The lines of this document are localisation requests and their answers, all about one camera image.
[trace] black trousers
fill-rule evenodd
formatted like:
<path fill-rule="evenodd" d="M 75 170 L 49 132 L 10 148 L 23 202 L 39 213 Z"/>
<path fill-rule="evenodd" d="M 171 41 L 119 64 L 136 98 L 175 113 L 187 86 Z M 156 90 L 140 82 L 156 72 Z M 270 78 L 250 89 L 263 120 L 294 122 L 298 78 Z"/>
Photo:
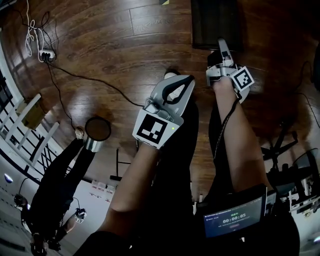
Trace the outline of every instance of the black trousers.
<path fill-rule="evenodd" d="M 199 128 L 199 111 L 190 100 L 183 115 L 183 125 L 167 141 L 162 150 L 160 162 L 151 195 L 143 215 L 143 247 L 159 248 L 163 245 L 185 248 L 186 243 L 194 243 L 195 218 L 193 215 L 190 188 L 190 163 L 192 161 Z M 212 154 L 216 149 L 222 122 L 217 103 L 213 106 L 209 123 L 209 140 Z M 214 161 L 216 175 L 207 202 L 217 202 L 221 197 L 233 192 L 225 142 L 222 138 Z"/>
<path fill-rule="evenodd" d="M 46 169 L 40 186 L 32 200 L 31 207 L 38 208 L 45 202 L 70 205 L 77 186 L 86 174 L 95 153 L 83 148 L 75 161 L 72 170 L 66 175 L 70 162 L 83 147 L 82 139 L 74 139 L 70 145 L 58 155 Z"/>

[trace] wooden floor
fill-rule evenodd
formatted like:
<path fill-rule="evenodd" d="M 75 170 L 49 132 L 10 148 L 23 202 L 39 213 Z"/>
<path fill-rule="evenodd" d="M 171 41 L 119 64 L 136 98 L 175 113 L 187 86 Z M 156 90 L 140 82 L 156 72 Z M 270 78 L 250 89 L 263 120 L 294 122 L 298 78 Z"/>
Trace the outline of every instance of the wooden floor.
<path fill-rule="evenodd" d="M 215 175 L 208 138 L 215 96 L 206 87 L 210 52 L 192 48 L 190 1 L 170 0 L 168 5 L 159 5 L 159 0 L 29 0 L 29 4 L 36 26 L 50 11 L 45 30 L 57 50 L 55 65 L 108 81 L 135 103 L 145 102 L 169 67 L 195 76 L 200 120 L 190 169 L 194 196 L 205 194 Z M 297 131 L 300 144 L 279 158 L 281 164 L 290 163 L 305 149 L 320 144 L 319 128 L 306 100 L 301 95 L 287 94 L 299 83 L 304 61 L 313 62 L 320 37 L 316 13 L 320 6 L 316 1 L 299 0 L 238 0 L 238 5 L 244 52 L 234 53 L 233 57 L 250 68 L 256 81 L 243 108 L 261 144 L 278 136 L 283 118 L 295 119 L 292 130 Z M 26 23 L 26 2 L 19 0 L 14 7 L 22 12 Z M 48 112 L 44 125 L 60 122 L 54 138 L 65 147 L 74 138 L 73 130 L 47 66 L 38 61 L 36 48 L 32 57 L 27 56 L 27 27 L 10 8 L 1 12 L 0 21 L 3 50 L 19 89 L 26 98 L 41 94 L 43 108 Z M 308 79 L 308 67 L 304 73 L 300 90 L 306 93 L 320 119 L 320 94 Z M 87 172 L 87 177 L 107 183 L 109 175 L 116 172 L 116 148 L 120 149 L 120 161 L 130 161 L 135 154 L 132 130 L 139 107 L 102 83 L 58 70 L 54 70 L 54 76 L 75 125 L 84 126 L 94 115 L 112 123 L 111 137 Z M 120 166 L 120 174 L 126 167 Z"/>

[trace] person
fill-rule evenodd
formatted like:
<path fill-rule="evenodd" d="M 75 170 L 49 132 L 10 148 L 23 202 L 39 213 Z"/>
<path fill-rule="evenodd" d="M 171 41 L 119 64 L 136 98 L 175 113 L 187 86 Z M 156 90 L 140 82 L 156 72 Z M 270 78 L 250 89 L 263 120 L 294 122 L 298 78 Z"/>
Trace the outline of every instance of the person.
<path fill-rule="evenodd" d="M 30 209 L 26 198 L 21 195 L 15 197 L 17 206 L 22 207 L 21 222 L 32 234 L 30 245 L 33 255 L 46 255 L 47 243 L 49 247 L 58 250 L 58 242 L 76 225 L 76 213 L 63 226 L 60 226 L 60 222 L 69 210 L 77 186 L 86 174 L 95 153 L 83 148 L 73 168 L 66 175 L 70 162 L 84 145 L 84 132 L 81 128 L 76 128 L 75 133 L 76 139 L 44 172 Z"/>
<path fill-rule="evenodd" d="M 212 153 L 216 153 L 216 175 L 204 200 L 219 204 L 229 194 L 260 184 L 271 191 L 273 188 L 266 175 L 259 142 L 239 103 L 226 124 L 220 146 L 215 152 L 222 121 L 230 112 L 236 94 L 228 77 L 217 81 L 213 90 L 216 103 L 208 134 Z M 197 214 L 193 215 L 190 189 L 190 164 L 199 126 L 198 108 L 192 100 L 182 117 L 183 125 L 165 143 L 161 152 L 147 144 L 141 145 L 115 191 L 104 222 L 88 237 L 75 256 L 103 251 L 204 251 L 216 255 L 299 253 L 297 227 L 281 207 L 276 217 L 264 222 L 261 231 L 246 237 L 245 242 L 227 239 L 223 243 L 214 243 L 200 238 L 199 218 L 196 218 Z"/>

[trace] screen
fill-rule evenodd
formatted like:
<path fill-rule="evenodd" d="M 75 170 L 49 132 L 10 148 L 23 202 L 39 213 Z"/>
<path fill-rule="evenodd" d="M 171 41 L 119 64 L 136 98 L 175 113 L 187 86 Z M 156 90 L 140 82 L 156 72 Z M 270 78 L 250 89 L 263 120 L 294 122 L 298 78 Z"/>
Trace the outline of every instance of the screen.
<path fill-rule="evenodd" d="M 204 215 L 204 229 L 207 238 L 231 233 L 260 221 L 262 197 L 228 210 Z"/>

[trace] trash can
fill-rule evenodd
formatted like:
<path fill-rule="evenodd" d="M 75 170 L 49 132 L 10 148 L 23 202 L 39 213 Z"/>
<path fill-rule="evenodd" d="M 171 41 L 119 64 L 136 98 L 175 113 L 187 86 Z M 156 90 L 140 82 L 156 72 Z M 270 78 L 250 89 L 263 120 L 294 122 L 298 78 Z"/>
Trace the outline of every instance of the trash can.
<path fill-rule="evenodd" d="M 110 122 L 100 116 L 92 117 L 85 124 L 85 133 L 84 147 L 98 152 L 111 135 Z"/>

